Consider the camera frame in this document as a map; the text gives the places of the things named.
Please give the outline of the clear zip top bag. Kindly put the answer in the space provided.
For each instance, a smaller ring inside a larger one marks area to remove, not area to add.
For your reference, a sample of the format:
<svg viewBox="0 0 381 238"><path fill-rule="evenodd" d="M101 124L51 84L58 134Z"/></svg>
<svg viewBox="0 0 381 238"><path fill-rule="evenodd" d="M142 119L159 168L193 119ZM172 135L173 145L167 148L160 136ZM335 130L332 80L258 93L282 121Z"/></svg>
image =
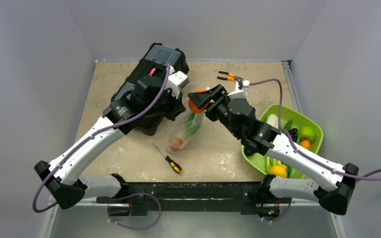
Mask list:
<svg viewBox="0 0 381 238"><path fill-rule="evenodd" d="M181 138L183 141L183 145L182 145L182 149L180 151L182 151L186 147L186 145L193 139L193 137L198 133L197 132L195 135L190 135L190 136L185 135L185 121L188 118L188 116L190 115L190 113L193 113L189 108L188 102L189 102L188 97L185 97L183 99L183 106L185 107L185 111L183 113L179 114L174 121L168 122L167 142L170 138L174 138L174 137ZM169 150L167 148L167 145L166 145L166 149L169 153L180 152L180 151L173 152L173 151Z"/></svg>

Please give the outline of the green bok choy toy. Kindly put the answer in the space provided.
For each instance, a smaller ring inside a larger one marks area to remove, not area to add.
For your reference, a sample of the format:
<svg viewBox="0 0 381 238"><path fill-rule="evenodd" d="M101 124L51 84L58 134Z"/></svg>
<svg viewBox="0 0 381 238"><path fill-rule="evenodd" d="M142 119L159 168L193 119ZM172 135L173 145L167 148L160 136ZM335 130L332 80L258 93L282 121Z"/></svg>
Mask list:
<svg viewBox="0 0 381 238"><path fill-rule="evenodd" d="M190 113L185 121L185 135L195 135L202 125L202 117L199 114Z"/></svg>

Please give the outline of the red apple toy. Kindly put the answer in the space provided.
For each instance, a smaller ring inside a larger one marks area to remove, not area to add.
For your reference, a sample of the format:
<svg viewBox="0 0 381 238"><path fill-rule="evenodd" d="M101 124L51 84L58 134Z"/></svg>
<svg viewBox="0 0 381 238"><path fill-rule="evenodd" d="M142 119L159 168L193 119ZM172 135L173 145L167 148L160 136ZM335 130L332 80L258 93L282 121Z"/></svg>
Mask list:
<svg viewBox="0 0 381 238"><path fill-rule="evenodd" d="M167 142L167 148L173 152L178 152L182 149L183 141L179 137L170 138Z"/></svg>

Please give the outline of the orange tangerine toy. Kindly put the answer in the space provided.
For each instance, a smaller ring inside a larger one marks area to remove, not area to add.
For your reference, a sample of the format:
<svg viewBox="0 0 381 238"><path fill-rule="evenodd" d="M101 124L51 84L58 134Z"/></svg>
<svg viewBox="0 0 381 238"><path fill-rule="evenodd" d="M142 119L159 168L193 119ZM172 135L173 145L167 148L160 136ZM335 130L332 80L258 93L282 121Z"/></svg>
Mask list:
<svg viewBox="0 0 381 238"><path fill-rule="evenodd" d="M211 101L209 96L209 89L201 89L196 92L188 93L188 105L190 110L195 114L202 113Z"/></svg>

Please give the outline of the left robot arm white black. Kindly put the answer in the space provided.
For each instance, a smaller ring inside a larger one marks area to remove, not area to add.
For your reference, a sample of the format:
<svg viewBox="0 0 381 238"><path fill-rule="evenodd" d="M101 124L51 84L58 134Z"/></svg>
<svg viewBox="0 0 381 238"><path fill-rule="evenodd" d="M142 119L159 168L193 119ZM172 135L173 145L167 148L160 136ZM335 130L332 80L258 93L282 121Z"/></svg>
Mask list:
<svg viewBox="0 0 381 238"><path fill-rule="evenodd" d="M188 84L182 72L165 78L145 75L127 80L115 93L96 123L67 151L50 162L39 161L34 169L62 209L89 197L110 197L124 202L128 189L118 175L87 177L84 170L109 146L133 129L153 135L162 118L174 120L185 108L182 89Z"/></svg>

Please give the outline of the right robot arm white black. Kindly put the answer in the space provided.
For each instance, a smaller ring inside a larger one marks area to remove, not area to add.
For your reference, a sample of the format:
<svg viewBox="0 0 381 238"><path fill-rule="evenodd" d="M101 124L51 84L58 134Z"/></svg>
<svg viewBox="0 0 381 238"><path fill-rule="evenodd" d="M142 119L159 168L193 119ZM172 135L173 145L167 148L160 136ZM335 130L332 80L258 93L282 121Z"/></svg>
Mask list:
<svg viewBox="0 0 381 238"><path fill-rule="evenodd" d="M220 121L251 152L275 158L309 177L302 180L267 175L258 189L263 201L300 198L318 202L331 213L346 214L356 186L354 177L359 172L356 165L332 162L294 144L284 130L258 120L246 98L229 96L220 84L189 93L188 98L192 112Z"/></svg>

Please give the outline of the orange black pliers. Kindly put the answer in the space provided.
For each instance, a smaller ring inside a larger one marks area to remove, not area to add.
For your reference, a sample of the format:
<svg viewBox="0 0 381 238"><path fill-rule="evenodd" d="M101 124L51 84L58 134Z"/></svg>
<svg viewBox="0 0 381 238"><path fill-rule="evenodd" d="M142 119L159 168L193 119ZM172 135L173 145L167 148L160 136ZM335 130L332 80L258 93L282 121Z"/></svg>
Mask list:
<svg viewBox="0 0 381 238"><path fill-rule="evenodd" d="M219 74L223 74L225 76L217 76L216 78L223 81L242 81L243 78L237 76L235 74L226 72L226 71L218 71Z"/></svg>

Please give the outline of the yellow black screwdriver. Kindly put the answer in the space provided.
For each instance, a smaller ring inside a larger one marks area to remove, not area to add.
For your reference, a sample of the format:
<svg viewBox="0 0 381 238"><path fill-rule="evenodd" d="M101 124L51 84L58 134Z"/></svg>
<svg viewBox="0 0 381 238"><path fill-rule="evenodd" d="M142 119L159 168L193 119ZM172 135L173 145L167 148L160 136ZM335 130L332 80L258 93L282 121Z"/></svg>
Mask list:
<svg viewBox="0 0 381 238"><path fill-rule="evenodd" d="M183 172L183 169L181 168L181 166L176 163L173 159L171 159L167 154L165 154L157 145L155 145L154 143L152 143L153 147L155 147L155 149L161 153L163 156L164 156L164 159L169 163L170 167L178 174L181 174Z"/></svg>

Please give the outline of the green cucumber toy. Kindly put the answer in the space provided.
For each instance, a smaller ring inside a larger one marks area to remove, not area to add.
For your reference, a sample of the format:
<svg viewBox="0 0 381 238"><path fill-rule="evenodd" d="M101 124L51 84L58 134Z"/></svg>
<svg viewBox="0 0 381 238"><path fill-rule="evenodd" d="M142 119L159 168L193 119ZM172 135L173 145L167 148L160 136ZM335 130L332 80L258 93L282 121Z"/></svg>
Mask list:
<svg viewBox="0 0 381 238"><path fill-rule="evenodd" d="M289 132L292 129L292 124L293 124L293 121L288 120L287 123L284 125L284 130Z"/></svg>

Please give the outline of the black grapes toy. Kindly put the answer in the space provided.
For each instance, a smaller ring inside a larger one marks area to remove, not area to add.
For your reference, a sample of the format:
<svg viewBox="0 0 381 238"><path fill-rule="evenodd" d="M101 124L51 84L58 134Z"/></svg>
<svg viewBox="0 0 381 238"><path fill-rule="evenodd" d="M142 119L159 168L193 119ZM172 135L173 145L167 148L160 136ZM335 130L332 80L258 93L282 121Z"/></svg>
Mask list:
<svg viewBox="0 0 381 238"><path fill-rule="evenodd" d="M298 136L298 129L297 128L292 128L290 129L289 131L289 134L291 135L291 138L294 142L297 142L298 139L299 139L299 136Z"/></svg>

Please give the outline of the yellow bell pepper toy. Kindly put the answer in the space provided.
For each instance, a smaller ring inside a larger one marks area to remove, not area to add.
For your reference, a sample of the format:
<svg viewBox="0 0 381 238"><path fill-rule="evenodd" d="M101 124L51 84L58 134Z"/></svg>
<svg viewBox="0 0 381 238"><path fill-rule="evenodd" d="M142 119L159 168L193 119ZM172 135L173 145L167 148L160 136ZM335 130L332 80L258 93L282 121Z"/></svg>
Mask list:
<svg viewBox="0 0 381 238"><path fill-rule="evenodd" d="M275 176L282 177L282 178L287 178L288 177L287 166L286 165L272 166L269 169L268 174L269 175L275 175Z"/></svg>

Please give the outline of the green plastic basin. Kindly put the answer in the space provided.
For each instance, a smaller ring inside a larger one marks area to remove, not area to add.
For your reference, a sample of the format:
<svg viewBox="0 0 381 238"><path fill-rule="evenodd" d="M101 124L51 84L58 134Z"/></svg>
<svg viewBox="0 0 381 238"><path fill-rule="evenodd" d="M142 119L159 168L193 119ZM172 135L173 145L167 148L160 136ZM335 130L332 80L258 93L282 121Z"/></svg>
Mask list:
<svg viewBox="0 0 381 238"><path fill-rule="evenodd" d="M275 114L278 115L279 111L279 105L278 104L273 104L269 106L263 114L260 116L259 120L266 122L267 117L270 114ZM304 114L295 111L291 108L288 108L286 106L282 106L282 118L281 118L281 123L284 126L287 121L291 120L292 121L292 129L297 128L300 129L303 126L310 126L313 131L316 134L315 140L312 142L312 146L310 151L313 153L317 154L322 141L323 141L323 130L322 128L313 120L305 116ZM251 156L245 153L245 147L242 146L241 148L242 156L244 157L246 163L250 165L255 171L257 171L259 174L266 175L269 172L269 167L272 166L272 159L270 159L269 164L267 165L266 160L263 155L259 153L255 153Z"/></svg>

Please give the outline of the green apple toy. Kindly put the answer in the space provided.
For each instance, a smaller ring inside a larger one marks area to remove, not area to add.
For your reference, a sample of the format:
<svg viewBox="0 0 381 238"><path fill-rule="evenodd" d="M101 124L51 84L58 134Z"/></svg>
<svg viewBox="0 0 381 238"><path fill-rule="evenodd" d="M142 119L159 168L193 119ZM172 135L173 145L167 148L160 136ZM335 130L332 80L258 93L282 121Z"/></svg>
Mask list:
<svg viewBox="0 0 381 238"><path fill-rule="evenodd" d="M298 130L298 137L313 143L316 139L316 132L311 126L302 126Z"/></svg>

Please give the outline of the orange mango toy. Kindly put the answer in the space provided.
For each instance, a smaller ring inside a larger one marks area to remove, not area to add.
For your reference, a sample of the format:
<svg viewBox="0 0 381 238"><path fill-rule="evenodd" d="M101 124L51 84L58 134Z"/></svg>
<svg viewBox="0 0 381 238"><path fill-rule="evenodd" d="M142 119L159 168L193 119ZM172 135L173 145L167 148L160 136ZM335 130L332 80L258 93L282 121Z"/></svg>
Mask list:
<svg viewBox="0 0 381 238"><path fill-rule="evenodd" d="M299 145L307 150L311 150L312 144L308 140L302 140L300 141Z"/></svg>

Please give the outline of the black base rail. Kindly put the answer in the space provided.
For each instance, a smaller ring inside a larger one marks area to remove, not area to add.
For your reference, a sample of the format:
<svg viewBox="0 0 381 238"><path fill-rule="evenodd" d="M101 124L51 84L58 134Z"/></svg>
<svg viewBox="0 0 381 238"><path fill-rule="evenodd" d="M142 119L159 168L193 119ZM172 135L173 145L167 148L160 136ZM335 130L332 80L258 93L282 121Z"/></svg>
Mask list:
<svg viewBox="0 0 381 238"><path fill-rule="evenodd" d="M127 182L115 176L121 190L113 198L97 197L97 203L130 206L130 215L149 211L239 212L266 215L267 205L285 205L289 198L275 198L260 181L251 182Z"/></svg>

